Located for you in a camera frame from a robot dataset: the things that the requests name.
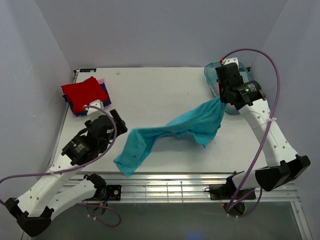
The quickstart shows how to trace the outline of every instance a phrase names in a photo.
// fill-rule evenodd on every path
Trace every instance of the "teal basket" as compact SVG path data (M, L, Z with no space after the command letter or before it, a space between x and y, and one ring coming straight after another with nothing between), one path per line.
M220 67L221 64L220 62L212 62L209 63L207 66L205 66L204 68L204 75L206 77L206 83L209 85L213 96L215 98L219 97L219 84L217 82L217 73L216 73L216 68ZM245 68L245 66L239 62L239 72L240 75L243 78L243 82L247 83L250 81L254 80L254 77L252 76L252 74ZM236 110L235 106L228 104L225 108L225 112L228 114L239 114L239 112Z

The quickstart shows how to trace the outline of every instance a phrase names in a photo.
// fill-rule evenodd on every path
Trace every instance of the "gray floor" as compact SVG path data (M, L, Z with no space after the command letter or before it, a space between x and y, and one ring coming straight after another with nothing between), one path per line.
M249 209L253 204L247 203ZM302 239L289 202L262 202L248 217L203 214L225 212L218 203L114 204L119 227L109 228L75 206L60 214L36 240L298 240ZM116 222L106 212L105 221Z

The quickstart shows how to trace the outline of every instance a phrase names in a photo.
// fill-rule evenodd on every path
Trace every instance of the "tabletop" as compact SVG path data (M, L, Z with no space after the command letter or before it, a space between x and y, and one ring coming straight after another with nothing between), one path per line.
M113 160L122 152L133 128L160 127L213 98L202 67L97 68L80 72L76 82L91 76L105 79L112 104L128 132L116 138L110 151L86 166L85 172L119 172ZM62 148L85 128L89 118L73 117L68 109L54 159ZM259 147L249 124L241 115L224 114L221 128L206 148L193 139L174 136L158 139L138 173L232 173L245 171ZM265 167L261 153L255 169Z

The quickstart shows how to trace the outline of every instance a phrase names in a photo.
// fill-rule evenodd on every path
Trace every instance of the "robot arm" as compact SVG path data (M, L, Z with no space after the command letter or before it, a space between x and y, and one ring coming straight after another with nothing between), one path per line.
M90 105L104 108L100 100ZM115 122L117 136L126 133L128 129L117 111L114 109L110 113ZM6 208L17 219L19 226L31 237L42 233L64 210L85 199L92 197L100 199L106 194L107 184L97 174L92 174L71 189L58 193L73 175L81 171L82 165L103 153L114 137L114 125L108 116L94 108L89 108L87 115L90 120L85 122L86 128L62 149L61 155L47 171L51 174L42 176L18 198L9 198L5 202ZM72 169L76 166L80 167L53 174L53 172Z
M268 122L269 133L263 146L267 166L252 171L241 190L262 188L271 191L296 179L309 165L307 156L299 156L281 132L275 119L270 119L266 95L256 81L244 83L239 73L238 59L224 60L217 67L220 100L235 106L249 123L261 143ZM235 173L227 178L227 189L232 196L246 172Z

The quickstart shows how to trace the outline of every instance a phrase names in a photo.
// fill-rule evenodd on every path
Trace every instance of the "teal cloth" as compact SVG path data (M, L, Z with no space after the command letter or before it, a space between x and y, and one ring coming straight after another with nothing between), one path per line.
M198 144L206 147L216 136L225 109L226 104L221 103L217 97L182 114L165 126L135 128L128 135L122 153L114 162L129 177L150 154L155 141L173 133L178 138L190 134Z

